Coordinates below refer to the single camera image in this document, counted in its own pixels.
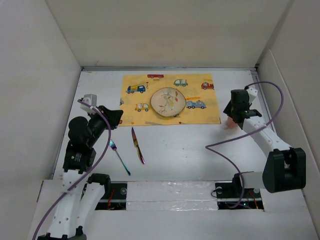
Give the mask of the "pink mug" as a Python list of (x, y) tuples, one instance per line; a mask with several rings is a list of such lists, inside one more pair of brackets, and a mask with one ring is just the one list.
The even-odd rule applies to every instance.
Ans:
[(224, 124), (225, 129), (236, 129), (238, 127), (238, 124), (234, 122), (234, 120), (231, 117), (227, 117), (227, 120)]

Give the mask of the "iridescent fork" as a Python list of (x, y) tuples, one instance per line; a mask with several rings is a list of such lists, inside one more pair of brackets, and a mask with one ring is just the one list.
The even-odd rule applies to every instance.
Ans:
[(109, 142), (109, 146), (111, 147), (111, 149), (116, 153), (117, 157), (119, 158), (122, 166), (124, 167), (126, 173), (131, 176), (131, 172), (130, 170), (128, 169), (128, 167), (126, 166), (126, 164), (124, 163), (123, 159), (121, 158), (121, 156), (119, 155), (118, 153), (118, 150), (117, 150), (117, 146), (115, 144), (115, 142), (111, 139), (110, 142)]

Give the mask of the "yellow car-print placemat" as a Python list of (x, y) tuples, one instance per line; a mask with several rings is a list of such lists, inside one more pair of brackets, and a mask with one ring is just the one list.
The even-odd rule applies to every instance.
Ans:
[(120, 109), (122, 127), (221, 123), (210, 73), (125, 75)]

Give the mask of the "iridescent knife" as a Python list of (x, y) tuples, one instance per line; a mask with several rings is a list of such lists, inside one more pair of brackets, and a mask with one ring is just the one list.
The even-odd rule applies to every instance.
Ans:
[(139, 157), (141, 163), (144, 165), (146, 162), (145, 162), (144, 157), (142, 155), (142, 152), (141, 152), (141, 149), (140, 149), (140, 146), (138, 143), (138, 139), (137, 139), (137, 136), (136, 136), (136, 133), (135, 133), (135, 130), (133, 127), (131, 128), (131, 135), (132, 135), (133, 144), (137, 149), (138, 157)]

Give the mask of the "beige bird-pattern plate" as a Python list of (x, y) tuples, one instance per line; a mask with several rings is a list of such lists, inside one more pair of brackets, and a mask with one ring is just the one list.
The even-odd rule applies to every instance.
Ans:
[(155, 112), (165, 118), (177, 116), (187, 105), (185, 96), (172, 87), (157, 90), (151, 96), (150, 103)]

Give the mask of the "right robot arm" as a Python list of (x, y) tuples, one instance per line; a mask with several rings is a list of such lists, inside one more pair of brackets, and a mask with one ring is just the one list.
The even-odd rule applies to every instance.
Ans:
[(223, 111), (252, 137), (266, 156), (262, 172), (235, 174), (231, 191), (243, 197), (249, 189), (266, 189), (269, 193), (303, 189), (306, 186), (306, 153), (283, 141), (267, 126), (258, 110), (250, 109), (257, 95), (254, 88), (232, 90), (230, 102)]

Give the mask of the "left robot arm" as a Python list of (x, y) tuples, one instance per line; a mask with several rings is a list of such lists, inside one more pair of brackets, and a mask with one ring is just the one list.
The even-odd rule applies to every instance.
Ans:
[(111, 194), (110, 176), (93, 173), (102, 160), (95, 159), (94, 144), (104, 131), (120, 124), (123, 110), (85, 104), (90, 119), (73, 118), (62, 173), (61, 195), (44, 214), (32, 238), (34, 240), (85, 240), (85, 228), (101, 198)]

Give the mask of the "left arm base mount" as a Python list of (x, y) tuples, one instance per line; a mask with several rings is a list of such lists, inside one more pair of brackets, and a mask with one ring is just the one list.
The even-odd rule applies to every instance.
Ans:
[(82, 196), (89, 193), (89, 184), (98, 183), (104, 187), (104, 195), (97, 203), (95, 210), (126, 210), (127, 182), (111, 181), (108, 174), (93, 173), (87, 180), (82, 190)]

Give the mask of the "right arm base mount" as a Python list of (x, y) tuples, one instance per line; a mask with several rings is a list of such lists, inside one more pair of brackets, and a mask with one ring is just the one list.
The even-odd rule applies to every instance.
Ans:
[(264, 210), (259, 190), (243, 189), (241, 177), (236, 173), (231, 181), (218, 181), (214, 184), (211, 196), (216, 199), (218, 210)]

